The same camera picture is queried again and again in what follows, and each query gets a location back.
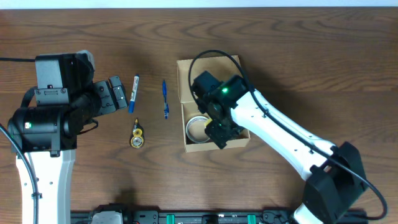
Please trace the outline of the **yellow sticky note pad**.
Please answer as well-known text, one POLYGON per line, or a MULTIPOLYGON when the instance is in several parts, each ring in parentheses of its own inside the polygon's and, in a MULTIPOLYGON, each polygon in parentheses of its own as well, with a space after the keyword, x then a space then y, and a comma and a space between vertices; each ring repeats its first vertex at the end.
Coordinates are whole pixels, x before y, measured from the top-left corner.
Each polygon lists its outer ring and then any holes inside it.
POLYGON ((211 118, 208 118, 205 122, 204 122, 204 126, 207 127, 213 120, 211 118))

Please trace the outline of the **yellow black correction tape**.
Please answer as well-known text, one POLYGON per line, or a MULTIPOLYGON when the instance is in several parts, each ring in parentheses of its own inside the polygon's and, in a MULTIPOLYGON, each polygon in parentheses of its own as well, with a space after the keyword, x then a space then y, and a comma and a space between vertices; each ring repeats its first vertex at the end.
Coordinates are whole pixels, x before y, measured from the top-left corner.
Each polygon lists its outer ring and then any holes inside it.
POLYGON ((138 118, 134 121, 129 143, 134 149, 142 148, 145 143, 144 128, 140 125, 138 118))

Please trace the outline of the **black rail with mounts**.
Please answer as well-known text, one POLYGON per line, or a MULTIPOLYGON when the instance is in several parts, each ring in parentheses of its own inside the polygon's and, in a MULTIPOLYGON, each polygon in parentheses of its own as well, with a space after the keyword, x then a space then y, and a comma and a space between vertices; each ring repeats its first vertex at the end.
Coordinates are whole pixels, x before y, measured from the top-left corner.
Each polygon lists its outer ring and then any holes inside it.
POLYGON ((289 209, 263 211, 158 211, 111 203, 94 210, 71 212, 71 223, 131 224, 286 224, 297 223, 289 209))

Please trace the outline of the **large clear tape roll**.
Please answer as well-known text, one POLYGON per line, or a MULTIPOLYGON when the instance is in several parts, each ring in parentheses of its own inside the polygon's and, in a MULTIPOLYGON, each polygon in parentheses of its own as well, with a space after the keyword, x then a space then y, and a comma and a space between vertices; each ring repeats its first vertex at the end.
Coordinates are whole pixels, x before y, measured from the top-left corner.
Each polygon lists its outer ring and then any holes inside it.
POLYGON ((210 138, 205 133, 206 124, 209 118, 206 116, 194 116, 185 127, 185 132, 189 140, 196 144, 208 142, 210 138))

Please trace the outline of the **open cardboard box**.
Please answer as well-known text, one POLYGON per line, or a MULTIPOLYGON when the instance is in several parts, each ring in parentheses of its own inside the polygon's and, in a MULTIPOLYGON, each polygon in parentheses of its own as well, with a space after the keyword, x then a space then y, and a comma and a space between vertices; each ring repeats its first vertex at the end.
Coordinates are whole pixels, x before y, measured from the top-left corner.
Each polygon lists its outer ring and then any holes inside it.
POLYGON ((194 79, 204 71, 210 72, 214 77, 221 81, 226 81, 233 75, 239 74, 239 70, 227 57, 199 58, 196 61, 193 61, 192 59, 177 61, 178 97, 181 103, 185 152, 200 152, 219 149, 212 140, 209 140, 205 143, 196 144, 189 140, 185 132, 187 122, 194 116, 206 116, 209 118, 208 114, 201 114, 199 112, 198 106, 194 102, 188 86, 189 75, 191 76, 191 79, 194 79), (188 70, 192 62, 194 62, 194 65, 192 72, 189 73, 188 70))

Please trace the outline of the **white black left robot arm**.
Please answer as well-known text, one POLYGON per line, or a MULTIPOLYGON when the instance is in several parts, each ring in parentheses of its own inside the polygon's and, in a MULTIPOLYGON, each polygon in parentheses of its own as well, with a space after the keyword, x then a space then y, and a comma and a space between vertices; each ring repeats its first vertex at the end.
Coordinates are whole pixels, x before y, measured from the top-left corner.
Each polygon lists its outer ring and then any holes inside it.
POLYGON ((118 76, 94 82, 87 51, 38 55, 37 85, 28 90, 4 134, 16 153, 23 223, 70 223, 77 137, 97 117, 128 106, 118 76))

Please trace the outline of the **blue white marker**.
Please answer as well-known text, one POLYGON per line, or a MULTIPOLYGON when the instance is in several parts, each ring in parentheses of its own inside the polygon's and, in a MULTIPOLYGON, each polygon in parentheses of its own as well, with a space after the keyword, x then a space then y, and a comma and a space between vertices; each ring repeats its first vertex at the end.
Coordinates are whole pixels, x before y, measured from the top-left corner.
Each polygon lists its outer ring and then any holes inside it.
POLYGON ((137 96, 137 89, 138 89, 138 85, 139 85, 139 74, 136 74, 134 76, 134 81, 133 81, 133 85, 132 85, 132 92, 131 92, 131 97, 129 100, 129 108, 128 108, 128 112, 133 114, 134 112, 134 107, 135 107, 135 102, 136 102, 136 96, 137 96))

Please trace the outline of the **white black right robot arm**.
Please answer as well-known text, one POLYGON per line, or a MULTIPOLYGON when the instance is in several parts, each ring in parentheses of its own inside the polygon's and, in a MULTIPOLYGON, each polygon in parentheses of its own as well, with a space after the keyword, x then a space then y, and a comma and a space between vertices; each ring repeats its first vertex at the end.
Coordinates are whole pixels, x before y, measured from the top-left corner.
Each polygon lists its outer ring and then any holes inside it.
POLYGON ((246 88, 235 75, 221 82, 209 73, 194 79, 198 107, 211 121, 206 135, 219 147, 244 129, 277 151, 305 181, 303 202, 293 219, 297 223, 337 223, 366 190, 355 178, 365 176, 359 151, 350 143, 340 147, 303 129, 261 95, 246 88))

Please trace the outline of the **blue ballpoint pen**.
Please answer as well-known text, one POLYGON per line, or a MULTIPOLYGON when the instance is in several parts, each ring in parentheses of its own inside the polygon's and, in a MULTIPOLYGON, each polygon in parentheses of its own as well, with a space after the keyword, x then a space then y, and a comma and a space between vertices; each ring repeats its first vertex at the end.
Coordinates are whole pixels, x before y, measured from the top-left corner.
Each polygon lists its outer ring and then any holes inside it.
POLYGON ((164 117, 165 119, 168 119, 169 117, 169 105, 167 102, 167 84, 165 82, 165 80, 163 80, 162 82, 162 94, 164 97, 164 117))

